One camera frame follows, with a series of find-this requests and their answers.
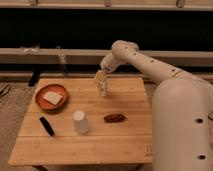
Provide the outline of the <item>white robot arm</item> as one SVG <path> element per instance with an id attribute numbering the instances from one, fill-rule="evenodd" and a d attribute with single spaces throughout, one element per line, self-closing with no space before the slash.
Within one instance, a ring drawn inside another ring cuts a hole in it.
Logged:
<path id="1" fill-rule="evenodd" d="M 153 171 L 212 171 L 208 115 L 213 85 L 118 40 L 100 67 L 111 73 L 128 63 L 157 84 L 152 97 Z"/>

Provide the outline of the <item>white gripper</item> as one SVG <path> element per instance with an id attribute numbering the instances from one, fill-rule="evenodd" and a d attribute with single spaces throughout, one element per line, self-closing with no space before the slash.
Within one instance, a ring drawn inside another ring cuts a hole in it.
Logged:
<path id="1" fill-rule="evenodd" d="M 112 73 L 119 65 L 119 61 L 114 57 L 112 53 L 107 54 L 101 61 L 100 67 L 102 70 L 98 70 L 95 75 L 95 81 L 101 96 L 107 96 L 107 78 L 105 73 Z"/>

